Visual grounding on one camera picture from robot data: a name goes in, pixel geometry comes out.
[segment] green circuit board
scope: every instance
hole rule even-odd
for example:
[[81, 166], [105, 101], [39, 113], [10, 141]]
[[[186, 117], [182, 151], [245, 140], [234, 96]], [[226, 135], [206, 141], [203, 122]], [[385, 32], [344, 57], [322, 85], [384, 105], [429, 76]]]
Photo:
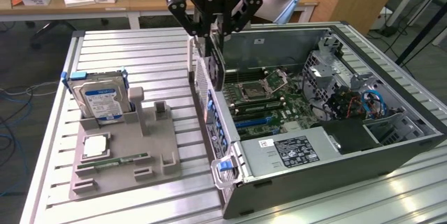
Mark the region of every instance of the green circuit board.
[[[298, 87], [297, 81], [290, 78], [285, 84], [281, 75], [225, 85], [223, 94], [242, 140], [305, 130], [319, 121]], [[263, 118], [269, 118], [266, 124], [239, 127], [245, 123], [250, 125], [263, 121]]]

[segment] motherboard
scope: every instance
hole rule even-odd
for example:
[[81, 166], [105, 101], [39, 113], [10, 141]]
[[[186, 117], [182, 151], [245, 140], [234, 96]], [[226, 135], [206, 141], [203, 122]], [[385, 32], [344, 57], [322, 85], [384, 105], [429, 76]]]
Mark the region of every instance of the motherboard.
[[319, 121], [285, 70], [235, 73], [227, 80], [223, 95], [242, 140], [309, 129]]

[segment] metal slotted table surface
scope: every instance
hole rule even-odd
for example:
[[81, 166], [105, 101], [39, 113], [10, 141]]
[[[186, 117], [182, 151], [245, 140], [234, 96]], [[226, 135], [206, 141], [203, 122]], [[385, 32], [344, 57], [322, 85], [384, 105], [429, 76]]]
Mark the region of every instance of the metal slotted table surface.
[[[390, 75], [447, 123], [447, 108], [368, 42], [337, 25]], [[364, 62], [345, 49], [356, 70]], [[390, 175], [223, 220], [187, 79], [183, 29], [93, 31], [73, 38], [65, 70], [102, 72], [125, 66], [145, 106], [173, 107], [183, 176], [169, 183], [85, 201], [69, 199], [81, 111], [59, 85], [22, 223], [438, 223], [447, 220], [447, 144]]]

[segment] wooden desk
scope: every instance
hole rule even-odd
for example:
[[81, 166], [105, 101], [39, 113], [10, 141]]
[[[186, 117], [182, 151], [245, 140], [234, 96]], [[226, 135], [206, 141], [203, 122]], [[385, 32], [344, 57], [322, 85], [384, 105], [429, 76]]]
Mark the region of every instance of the wooden desk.
[[[301, 22], [309, 22], [318, 0], [301, 0], [297, 11], [302, 11]], [[189, 1], [189, 13], [194, 5]], [[93, 4], [79, 7], [66, 7], [65, 0], [51, 0], [49, 6], [11, 7], [11, 0], [0, 0], [0, 21], [65, 20], [87, 18], [127, 17], [131, 29], [139, 29], [141, 16], [171, 15], [166, 0], [118, 0], [113, 4]]]

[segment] hard drive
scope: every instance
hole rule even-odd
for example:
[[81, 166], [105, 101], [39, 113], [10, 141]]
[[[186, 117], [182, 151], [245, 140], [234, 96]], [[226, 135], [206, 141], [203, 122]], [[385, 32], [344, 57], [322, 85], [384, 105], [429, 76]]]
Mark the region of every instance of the hard drive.
[[123, 114], [133, 111], [129, 100], [127, 72], [74, 72], [63, 83], [73, 93], [83, 118], [97, 118], [101, 125], [123, 121]]

